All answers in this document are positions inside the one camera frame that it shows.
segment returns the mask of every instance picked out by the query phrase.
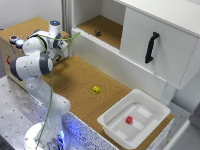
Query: cabinet door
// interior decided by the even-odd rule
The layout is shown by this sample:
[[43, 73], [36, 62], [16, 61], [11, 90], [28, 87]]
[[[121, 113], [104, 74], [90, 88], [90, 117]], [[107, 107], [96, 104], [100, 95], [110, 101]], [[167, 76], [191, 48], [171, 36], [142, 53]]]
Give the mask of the cabinet door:
[[[146, 64], [145, 56], [153, 32], [160, 37], [154, 41], [153, 60]], [[120, 54], [179, 86], [197, 40], [191, 34], [127, 8]]]

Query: handle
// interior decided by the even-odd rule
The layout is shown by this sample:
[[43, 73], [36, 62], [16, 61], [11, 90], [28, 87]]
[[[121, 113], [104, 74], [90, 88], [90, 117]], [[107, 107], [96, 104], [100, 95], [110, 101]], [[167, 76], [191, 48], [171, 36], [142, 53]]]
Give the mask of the handle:
[[147, 49], [147, 54], [145, 57], [145, 63], [148, 64], [149, 62], [151, 62], [153, 60], [153, 57], [151, 57], [151, 53], [153, 50], [153, 46], [154, 46], [154, 40], [157, 39], [160, 35], [156, 32], [153, 32], [153, 36], [151, 37], [150, 41], [149, 41], [149, 45], [148, 45], [148, 49]]

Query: yellow toy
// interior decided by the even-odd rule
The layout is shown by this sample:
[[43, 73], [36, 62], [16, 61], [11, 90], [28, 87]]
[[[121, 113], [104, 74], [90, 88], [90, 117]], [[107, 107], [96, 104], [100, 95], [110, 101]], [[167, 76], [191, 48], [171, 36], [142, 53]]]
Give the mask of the yellow toy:
[[95, 86], [93, 88], [93, 92], [96, 93], [96, 94], [98, 94], [100, 92], [100, 88], [98, 86]]

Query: red block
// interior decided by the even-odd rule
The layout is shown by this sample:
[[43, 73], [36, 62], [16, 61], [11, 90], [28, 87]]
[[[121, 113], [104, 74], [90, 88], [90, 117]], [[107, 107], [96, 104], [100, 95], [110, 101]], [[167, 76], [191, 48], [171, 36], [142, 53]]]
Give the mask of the red block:
[[126, 118], [126, 123], [131, 124], [132, 122], [133, 122], [133, 117], [128, 116], [128, 117]]

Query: white robotic arm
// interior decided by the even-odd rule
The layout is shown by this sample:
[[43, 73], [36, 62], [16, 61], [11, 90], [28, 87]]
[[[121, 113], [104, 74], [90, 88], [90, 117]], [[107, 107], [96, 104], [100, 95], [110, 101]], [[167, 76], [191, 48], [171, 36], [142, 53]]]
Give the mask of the white robotic arm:
[[[25, 81], [28, 93], [47, 108], [51, 101], [51, 87], [40, 76], [51, 73], [53, 69], [51, 59], [58, 60], [61, 56], [68, 56], [67, 43], [56, 39], [61, 39], [61, 26], [58, 21], [51, 21], [49, 32], [34, 31], [22, 47], [26, 56], [14, 59], [10, 64], [11, 73], [19, 80]], [[57, 135], [63, 130], [62, 115], [68, 113], [70, 107], [70, 102], [66, 98], [53, 93], [51, 111], [39, 143], [44, 150], [58, 149], [58, 145], [49, 147], [49, 143], [55, 141]], [[63, 141], [59, 149], [66, 149], [66, 147]]]

